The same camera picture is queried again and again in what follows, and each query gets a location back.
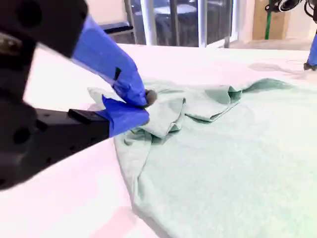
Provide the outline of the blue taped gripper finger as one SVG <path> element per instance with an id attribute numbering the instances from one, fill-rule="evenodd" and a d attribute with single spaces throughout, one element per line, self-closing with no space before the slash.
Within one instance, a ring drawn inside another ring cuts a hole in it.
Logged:
<path id="1" fill-rule="evenodd" d="M 29 145 L 24 165 L 48 167 L 149 120 L 144 109 L 105 96 L 102 103 L 105 109 L 96 112 L 36 109 L 25 119 Z"/>
<path id="2" fill-rule="evenodd" d="M 100 76 L 130 105 L 148 107 L 156 100 L 132 58 L 94 21 L 83 0 L 1 1 L 1 69 L 26 80 L 37 44 Z"/>

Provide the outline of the blue taped gripper finger with dark tip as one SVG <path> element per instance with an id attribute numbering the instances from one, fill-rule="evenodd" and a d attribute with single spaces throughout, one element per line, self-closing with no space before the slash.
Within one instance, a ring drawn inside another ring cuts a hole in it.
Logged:
<path id="1" fill-rule="evenodd" d="M 315 34 L 307 61 L 304 63 L 304 70 L 317 70 L 317 34 Z"/>

